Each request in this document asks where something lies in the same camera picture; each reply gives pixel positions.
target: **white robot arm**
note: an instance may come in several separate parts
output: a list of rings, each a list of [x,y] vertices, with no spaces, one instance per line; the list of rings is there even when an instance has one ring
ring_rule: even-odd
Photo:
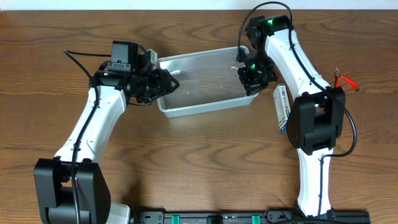
[[[138,54],[138,48],[144,54]],[[66,53],[82,67],[70,55],[81,53]],[[88,100],[75,129],[53,159],[39,159],[34,169],[43,223],[130,222],[130,207],[111,202],[100,165],[114,125],[131,97],[148,104],[179,87],[167,70],[152,69],[151,54],[135,43],[115,40],[111,61],[105,61],[93,77],[88,74]],[[70,179],[72,188],[64,187],[62,183]]]
[[[305,65],[306,69],[313,75],[316,82],[324,86],[329,87],[329,83],[326,82],[315,68],[310,63],[309,59],[305,55],[301,48],[299,41],[297,40],[296,32],[292,31],[292,40],[295,44],[296,52],[298,53],[301,61]],[[280,73],[282,74],[287,86],[290,89],[293,100],[298,96],[302,96],[303,93],[309,95],[321,92],[319,88],[311,84],[311,80],[306,76],[303,69],[297,62],[290,49],[289,44],[289,30],[284,29],[274,32],[274,35],[270,36],[266,40],[265,47],[266,54],[275,62]],[[313,109],[316,110],[317,106],[314,103]],[[333,148],[323,148],[313,152],[311,156],[304,153],[301,148],[297,149],[298,158],[300,160],[300,194],[298,195],[298,205],[305,214],[305,216],[317,216],[318,215],[318,203],[319,203],[319,191],[320,191],[320,159],[324,154],[332,154]],[[321,214],[325,214],[331,209],[329,197],[328,197],[328,172],[330,158],[325,159],[323,165],[323,192]]]
[[[298,206],[306,217],[316,217],[331,210],[328,198],[328,170],[330,157],[323,161],[322,192],[320,196],[320,160],[323,155],[333,154],[335,139],[341,133],[343,112],[313,81],[324,89],[331,90],[326,82],[310,63],[292,30],[294,49],[312,80],[305,74],[297,61],[289,42],[289,19],[279,16],[266,19],[256,17],[246,27],[252,46],[257,49],[256,55],[245,55],[239,51],[240,59],[246,65],[238,70],[239,79],[247,94],[255,94],[276,81],[272,70],[276,65],[283,76],[294,101],[287,121],[287,134],[290,142],[297,148],[300,160],[300,194]],[[342,89],[331,90],[344,103]]]

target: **white wall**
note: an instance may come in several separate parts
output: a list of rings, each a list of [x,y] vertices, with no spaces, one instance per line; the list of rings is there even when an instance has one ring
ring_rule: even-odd
[[[0,0],[1,10],[252,9],[266,0]],[[398,0],[281,0],[292,9],[398,9]],[[278,9],[266,6],[265,9]]]

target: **wooden table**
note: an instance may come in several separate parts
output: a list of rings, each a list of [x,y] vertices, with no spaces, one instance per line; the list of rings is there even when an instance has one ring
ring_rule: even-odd
[[[274,16],[285,11],[262,11]],[[87,99],[87,77],[63,49],[110,54],[130,40],[160,57],[236,46],[247,11],[0,12],[0,223],[40,223],[33,168],[67,140]],[[348,84],[358,146],[333,159],[335,209],[361,209],[373,223],[398,222],[398,12],[294,11],[300,43],[323,77]],[[249,45],[246,37],[243,44]],[[103,58],[79,57],[94,72]],[[168,119],[154,104],[128,107],[102,171],[116,202],[136,208],[264,211],[293,207],[299,160],[280,135],[272,92],[249,106]],[[352,140],[345,120],[335,152]]]

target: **aluminum tray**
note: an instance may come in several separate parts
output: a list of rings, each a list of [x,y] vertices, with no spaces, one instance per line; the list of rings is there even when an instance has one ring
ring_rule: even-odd
[[[229,47],[158,59],[156,67],[180,82],[173,93],[157,100],[159,109],[174,118],[249,105],[258,94],[246,96],[238,75],[244,64],[235,61],[236,52],[237,47]]]

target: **cable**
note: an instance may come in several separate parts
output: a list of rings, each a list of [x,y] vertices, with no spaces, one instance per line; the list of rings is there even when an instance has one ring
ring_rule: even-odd
[[[320,212],[321,212],[321,207],[322,207],[322,188],[323,188],[323,163],[324,163],[324,159],[326,157],[345,157],[350,155],[356,146],[356,142],[358,140],[358,135],[356,132],[356,126],[354,123],[353,118],[351,117],[350,113],[348,112],[348,110],[345,108],[345,106],[334,96],[332,95],[329,91],[326,91],[326,89],[324,87],[322,87],[321,85],[319,85],[319,83],[317,83],[315,81],[315,78],[311,76],[311,74],[308,72],[308,70],[305,68],[304,64],[302,63],[302,61],[299,58],[299,55],[297,54],[295,48],[294,48],[294,44],[292,41],[292,30],[293,30],[293,14],[292,14],[292,10],[290,9],[290,7],[288,7],[286,4],[281,3],[281,2],[275,2],[275,1],[271,1],[271,2],[264,2],[258,6],[256,6],[255,8],[253,8],[249,14],[246,16],[246,18],[243,20],[241,29],[239,30],[239,36],[238,36],[238,61],[240,59],[240,45],[241,45],[241,36],[242,36],[242,30],[243,30],[243,26],[246,23],[247,19],[249,18],[249,16],[259,7],[264,6],[266,4],[279,4],[281,6],[284,6],[290,15],[290,24],[289,24],[289,44],[290,44],[290,48],[292,49],[292,52],[294,54],[294,57],[296,58],[298,64],[301,66],[302,70],[304,71],[304,73],[307,75],[307,77],[311,80],[311,82],[317,87],[319,88],[321,91],[324,91],[327,95],[327,97],[331,98],[344,112],[344,114],[347,116],[348,121],[351,125],[351,128],[353,130],[353,143],[350,147],[350,149],[342,154],[327,154],[327,155],[322,155],[320,158],[320,193],[319,193],[319,206],[318,206],[318,216],[320,216]]]
[[[150,100],[150,103],[146,103],[146,104],[138,104],[138,103],[131,103],[129,102],[129,105],[133,105],[133,106],[150,106],[152,105],[152,99],[148,97],[148,99]]]
[[[76,223],[80,224],[80,206],[79,206],[79,198],[78,198],[77,185],[76,185],[76,172],[75,172],[77,152],[79,151],[79,145],[81,142],[81,138],[83,137],[83,134],[84,134],[88,124],[90,123],[90,120],[92,119],[92,117],[94,115],[94,112],[96,111],[96,109],[98,107],[100,95],[98,94],[98,88],[97,88],[97,84],[96,84],[94,78],[90,75],[90,73],[87,71],[87,69],[80,62],[78,62],[71,54],[86,55],[86,56],[94,56],[94,55],[86,54],[86,53],[71,52],[69,50],[65,50],[64,52],[72,61],[74,61],[84,71],[84,73],[87,75],[87,77],[90,79],[91,83],[93,84],[93,88],[95,91],[95,101],[94,101],[93,109],[91,110],[90,114],[88,115],[87,120],[84,123],[83,127],[81,128],[79,135],[76,138],[76,143],[73,145],[72,163],[71,163],[71,171],[70,171],[71,178],[72,178],[72,193],[73,193],[73,201],[75,204]]]
[[[66,51],[70,54],[84,55],[84,56],[94,56],[94,57],[111,57],[112,56],[112,55],[106,55],[106,54],[90,54],[90,53],[73,52],[70,50],[66,50]]]
[[[151,64],[150,58],[148,56],[148,51],[145,50],[144,46],[138,44],[138,47],[143,51],[143,54],[145,55],[145,58],[147,59],[147,63],[139,70],[139,73],[142,74],[142,73],[148,71],[148,69],[150,69],[150,66],[152,64]]]
[[[244,18],[243,23],[242,23],[242,26],[241,26],[241,29],[239,30],[239,36],[238,36],[238,61],[240,61],[240,58],[241,58],[241,54],[240,54],[240,50],[239,50],[239,49],[241,48],[241,36],[242,36],[243,26],[244,26],[244,24],[246,23],[247,19],[249,19],[249,16],[250,16],[256,9],[258,9],[258,8],[261,7],[261,6],[265,6],[266,4],[278,4],[278,5],[284,6],[284,7],[289,11],[289,13],[290,13],[290,25],[293,24],[293,21],[292,21],[292,19],[293,19],[292,10],[290,10],[290,8],[289,8],[286,4],[284,4],[284,3],[277,2],[277,1],[270,1],[270,2],[261,3],[260,5],[254,7],[254,8],[249,12],[249,14],[246,16],[246,18]]]

